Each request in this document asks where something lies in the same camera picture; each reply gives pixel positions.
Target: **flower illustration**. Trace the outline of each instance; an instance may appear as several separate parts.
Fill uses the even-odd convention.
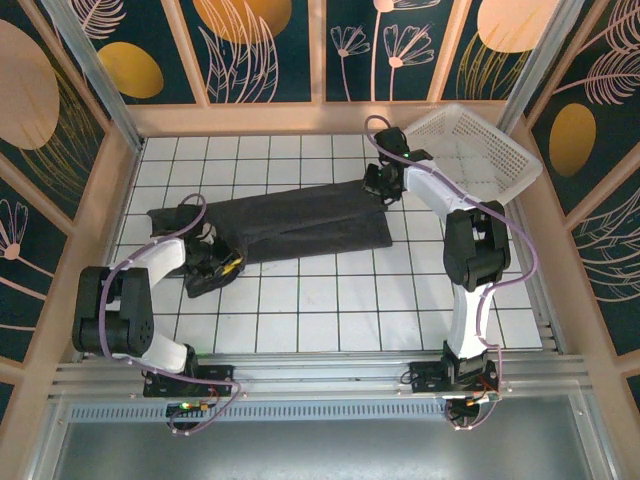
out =
[[[422,28],[407,27],[402,31],[400,38],[398,38],[398,25],[393,25],[384,29],[383,36],[384,47],[391,66],[389,100],[393,100],[393,81],[396,68],[431,62],[434,58],[434,51],[428,49],[431,44],[429,25]]]
[[[371,50],[371,45],[366,42],[367,36],[362,31],[362,26],[346,27],[344,32],[341,27],[333,27],[331,29],[331,39],[340,56],[340,64],[342,66],[342,82],[344,83],[344,92],[347,95],[347,101],[351,101],[349,95],[349,86],[347,85],[347,74],[344,67],[344,59],[351,55],[360,55]]]
[[[3,198],[0,200],[0,258],[9,261],[18,260],[40,273],[53,277],[52,273],[47,272],[20,256],[20,249],[24,234],[27,230],[28,220],[29,209],[26,206],[20,202],[16,202],[15,208],[12,210],[7,199]],[[0,277],[0,283],[39,300],[46,298],[45,295],[18,285],[4,277]],[[0,327],[10,328],[6,325],[0,325]]]
[[[376,55],[378,53],[378,33],[380,32],[380,18],[383,13],[394,10],[418,10],[435,7],[440,0],[373,0],[373,6],[378,11],[376,25],[373,30],[373,53],[371,54],[371,100],[376,99]]]
[[[14,212],[6,198],[0,200],[0,253],[2,258],[17,260],[20,258],[20,244],[27,229],[29,210],[16,202]]]

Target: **dark teal background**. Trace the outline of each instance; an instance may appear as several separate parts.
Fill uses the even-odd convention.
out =
[[[71,85],[71,81],[62,70],[62,67],[60,66],[60,64],[58,64],[51,51],[47,48],[44,40],[42,40],[42,37],[40,37],[40,34],[29,20],[29,17],[27,17],[26,14],[22,11],[22,8],[19,6],[16,0],[5,0],[4,5],[0,7],[0,18],[15,25],[24,33],[29,35],[40,46],[40,48],[42,48],[49,61],[51,62],[51,65],[58,72],[58,74],[63,77],[69,85]],[[102,139],[104,138],[104,131],[102,130],[102,127],[100,127],[98,122],[94,119],[93,114],[89,111],[84,103],[80,103],[79,108],[83,109],[86,115],[91,119],[92,125],[90,128],[95,135],[95,140],[91,140],[90,142],[90,156],[88,158],[80,159],[83,161],[85,168],[88,171],[91,171],[95,158],[98,154],[98,150],[100,149],[100,144],[102,143]],[[64,115],[68,115],[68,112],[65,112],[61,109],[60,117],[63,117]],[[59,124],[54,132],[54,135],[60,138],[63,143],[67,145],[71,145],[74,142],[74,140],[64,132],[63,128],[61,128]],[[31,151],[25,150],[25,152],[27,152],[27,155],[29,155],[33,159],[33,161],[36,161],[36,157]],[[27,162],[24,160],[24,158],[22,158],[22,155],[18,148],[5,142],[2,139],[0,139],[0,153],[7,157],[18,170],[20,170],[29,180],[31,180],[31,182],[33,182],[36,187],[42,190],[42,192],[47,195],[53,201],[53,203],[55,203],[58,208],[60,208],[60,210],[62,210],[67,216],[69,216],[69,218],[73,219],[75,217],[76,211],[78,210],[78,206],[80,204],[80,200],[82,198],[81,195],[75,195],[71,199],[64,198],[62,195],[60,195],[55,187],[48,186],[44,181],[38,178],[38,176],[33,172],[33,170],[31,170],[31,167],[29,167]],[[78,175],[81,175],[83,177],[83,180],[85,182],[89,180],[89,175],[86,172],[83,172],[83,170],[79,167],[76,167],[75,171]]]
[[[562,43],[562,47],[560,47],[560,50],[556,55],[556,58],[554,59],[553,62],[551,62],[551,65],[545,72],[544,77],[542,77],[542,80],[540,80],[540,84],[538,85],[538,88],[536,88],[536,91],[533,92],[533,95],[531,96],[531,100],[529,100],[529,103],[525,107],[524,114],[526,116],[528,116],[529,113],[531,113],[531,110],[536,105],[538,98],[540,98],[540,95],[542,94],[542,90],[544,90],[544,88],[547,86],[547,81],[549,80],[549,77],[555,71],[556,67],[558,66],[558,63],[560,63],[560,60],[562,60],[562,57],[567,51],[567,48],[569,48],[569,45],[573,41],[573,38],[576,36],[576,33],[578,33],[578,30],[582,26],[582,22],[584,22],[584,18],[587,16],[587,13],[589,13],[589,10],[591,10],[591,7],[593,6],[594,1],[595,0],[584,0],[584,3],[582,4],[582,9],[580,10],[580,14],[578,15],[578,19],[576,20],[576,23],[573,25],[573,28],[571,29],[571,31],[567,34],[566,38],[564,39],[564,42]]]
[[[615,2],[610,2],[589,38],[606,28]],[[574,59],[558,87],[582,80],[602,54],[609,52],[604,37],[598,39]],[[563,177],[556,173],[549,159],[549,136],[553,122],[560,111],[570,103],[589,108],[596,120],[596,140],[587,163],[575,175]],[[578,85],[551,97],[540,117],[532,127],[542,158],[565,213],[575,206],[615,167],[640,141],[640,89],[623,100],[623,105],[592,104],[587,99],[584,86]]]
[[[272,102],[311,101],[311,67],[309,65],[309,7],[306,0],[292,0],[291,18],[285,29],[274,37],[278,53],[278,88]],[[198,27],[214,34],[200,19],[193,0],[181,0],[180,6],[198,58],[202,80],[206,84],[209,73],[209,53]],[[256,102],[266,102],[269,95]]]
[[[4,417],[4,412],[7,411],[12,393],[13,385],[0,382],[0,425],[2,425],[2,418]]]
[[[127,42],[140,47],[156,61],[164,86],[151,98],[133,98],[122,94],[125,103],[141,105],[195,103],[187,75],[182,66],[167,17],[160,0],[125,0],[127,15],[107,40],[91,40],[99,51],[105,45]]]
[[[620,185],[615,192],[613,192],[604,202],[598,206],[591,214],[590,217],[602,215],[608,213],[620,205],[622,205],[629,197],[631,197],[635,192],[640,189],[640,170],[637,170],[631,177],[627,179],[622,185]],[[627,221],[622,222],[617,228],[612,232],[611,236],[623,236],[629,235],[633,230],[636,230],[640,225],[640,214],[636,213],[635,216],[630,216],[627,218]],[[590,240],[577,238],[577,234],[580,232],[580,225],[578,225],[573,230],[573,236],[576,241],[576,246],[580,247],[583,244],[587,244]],[[580,257],[582,259],[589,260],[603,260],[603,252],[598,248],[583,248],[578,250]],[[627,247],[625,245],[616,245],[613,248],[608,248],[606,251],[611,258],[625,258],[628,255],[634,253],[634,250],[631,247]],[[634,263],[637,263],[637,257],[631,258],[627,264],[632,266]],[[590,280],[605,280],[606,277],[603,277],[601,274],[597,272],[593,272],[590,270],[586,270],[587,276]],[[593,288],[596,296],[599,297],[610,297],[608,287],[599,285],[591,281],[591,288]],[[616,353],[618,355],[624,355],[625,353],[633,352],[635,350],[640,349],[640,298],[635,298],[631,300],[626,300],[623,302],[603,302],[598,300],[598,305],[600,306],[600,311],[602,312],[602,316],[604,318],[605,324],[607,325],[607,329],[609,330],[609,335],[611,335],[611,340],[613,341],[613,345],[615,347]]]
[[[500,96],[508,95],[511,92],[511,89],[499,88],[494,91],[494,97],[492,98],[490,90],[491,83],[494,78],[493,76],[490,77],[490,80],[487,82],[485,88],[477,98],[466,98],[464,95],[464,89],[461,87],[460,91],[458,91],[458,88],[456,87],[456,78],[458,75],[460,62],[462,61],[462,57],[464,56],[464,52],[467,49],[467,46],[469,45],[469,43],[471,43],[471,41],[473,40],[473,36],[478,31],[478,11],[480,10],[481,4],[482,0],[472,0],[471,2],[471,7],[469,8],[469,13],[462,29],[462,35],[460,36],[460,41],[458,42],[458,49],[456,50],[455,56],[453,57],[451,70],[449,70],[449,77],[447,78],[447,82],[442,93],[442,100],[495,100],[499,99]],[[477,38],[475,45],[476,46],[473,49],[471,57],[473,57],[476,50],[480,48],[480,46],[482,45],[482,41]],[[504,63],[504,67],[502,68],[502,75],[504,75],[505,72],[508,72],[509,69],[515,65],[515,63],[520,58],[520,55],[520,53],[512,53],[508,55],[507,60]]]
[[[442,39],[447,28],[453,0],[442,0],[438,5],[415,10],[396,10],[383,13],[380,18],[378,35],[378,52],[376,58],[376,100],[389,100],[389,82],[391,67],[384,46],[384,28],[398,25],[398,39],[405,27],[422,28],[431,25],[429,36],[433,49],[433,60],[421,65],[410,65],[396,69],[393,99],[395,100],[426,100],[431,86],[431,79],[435,71]],[[345,0],[327,1],[327,101],[344,102],[347,96],[342,81],[342,67],[340,57],[331,40],[331,28],[339,26],[342,31],[346,27],[363,27],[367,42],[371,50],[360,55],[345,58],[345,70],[352,101],[369,101],[371,55],[373,52],[373,33],[377,10],[371,1],[350,2]]]
[[[12,212],[16,202],[20,202],[29,209],[29,220],[22,239],[20,256],[40,268],[55,273],[67,241],[66,235],[2,179],[0,179],[0,198],[6,198],[9,201]],[[50,277],[17,260],[9,261],[0,258],[0,277],[43,295],[47,294],[51,286]],[[42,300],[0,284],[0,323],[35,327],[43,306]],[[0,328],[0,356],[22,362],[32,335],[32,332]]]

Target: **wooden frame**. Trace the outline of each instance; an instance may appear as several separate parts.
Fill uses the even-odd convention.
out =
[[[0,436],[11,440],[0,443],[0,465],[6,478],[18,478],[25,470],[49,386],[69,344],[76,300],[75,289],[70,286],[77,284],[84,267],[102,264],[134,160],[135,154],[124,137],[112,127],[96,158],[25,361],[22,365],[0,363],[0,375],[7,372],[21,378]]]
[[[526,128],[512,135],[525,148],[540,157],[535,140]],[[620,183],[632,173],[620,176]],[[593,198],[599,201],[610,193],[611,185],[600,184]],[[629,399],[621,375],[640,368],[640,351],[617,356],[604,319],[591,289],[582,261],[575,248],[571,228],[555,194],[546,170],[519,197],[532,238],[538,250],[540,268],[559,326],[567,344],[564,353],[585,358],[593,389],[605,425],[622,463],[623,478],[640,478],[640,423],[629,422],[637,412]]]

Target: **aluminum frame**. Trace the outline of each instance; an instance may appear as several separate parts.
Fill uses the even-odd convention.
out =
[[[287,408],[294,417],[296,408],[301,405],[307,409],[315,405],[351,405],[352,412],[360,412],[362,408],[361,414],[338,416],[338,419],[367,418],[366,409],[371,409],[371,405],[382,405],[383,410],[378,411],[387,417],[441,415],[438,406],[442,405],[446,394],[413,394],[410,386],[400,383],[400,375],[408,369],[409,362],[438,359],[439,355],[424,352],[250,354],[212,355],[203,357],[201,363],[236,366],[234,378],[243,384],[246,395],[241,397],[237,407],[234,406],[238,408],[239,413],[233,415],[237,418],[225,421],[265,420],[268,419],[265,415],[273,416],[269,411],[280,407],[285,412],[281,411],[279,418],[271,420],[282,421],[287,419],[282,417],[287,416]],[[505,398],[568,396],[593,478],[619,478],[620,470],[606,431],[598,421],[599,413],[582,357],[505,352],[503,379]],[[91,357],[82,363],[61,364],[42,422],[43,440],[34,449],[27,478],[52,478],[68,426],[81,421],[77,415],[74,419],[74,411],[78,409],[93,411],[95,418],[83,422],[162,421],[158,415],[145,413],[131,419],[117,417],[119,409],[123,408],[163,412],[168,403],[189,400],[145,399],[142,397],[143,386],[144,379],[138,369],[104,358]],[[404,405],[407,410],[394,410],[389,405]],[[416,405],[432,407],[416,410]]]

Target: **black servo bracket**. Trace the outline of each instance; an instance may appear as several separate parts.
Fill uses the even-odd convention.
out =
[[[500,202],[482,205],[504,216]],[[500,281],[510,263],[507,226],[503,222],[478,208],[447,215],[444,268],[453,283],[473,292],[479,285]]]
[[[459,359],[447,342],[443,350],[440,361],[409,364],[402,381],[411,385],[413,393],[476,392],[486,386],[498,390],[496,365],[486,351],[477,357]]]
[[[381,130],[374,135],[376,143],[388,152],[402,156],[407,160],[419,162],[433,160],[425,150],[409,150],[407,137],[398,127]],[[370,163],[364,176],[362,188],[381,198],[382,203],[390,204],[402,198],[404,188],[404,169],[406,165],[380,152],[378,158],[381,167]]]
[[[233,380],[233,365],[198,365],[198,358],[192,347],[187,345],[187,363],[182,375],[200,380]],[[209,398],[212,397],[209,385],[183,382],[153,373],[150,370],[143,372],[144,389],[142,395],[145,398]],[[231,395],[231,387],[218,385],[215,387],[221,397]]]

